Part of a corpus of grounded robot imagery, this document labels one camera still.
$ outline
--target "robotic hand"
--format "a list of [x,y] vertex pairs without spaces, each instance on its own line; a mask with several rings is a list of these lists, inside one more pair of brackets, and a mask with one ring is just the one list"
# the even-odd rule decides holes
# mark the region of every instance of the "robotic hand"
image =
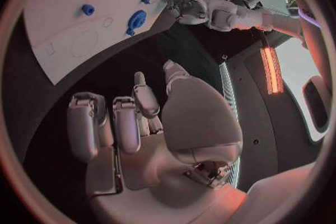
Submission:
[[272,14],[267,10],[250,10],[226,0],[167,0],[168,10],[181,24],[205,23],[210,29],[231,31],[256,27],[276,30],[303,41],[300,20]]

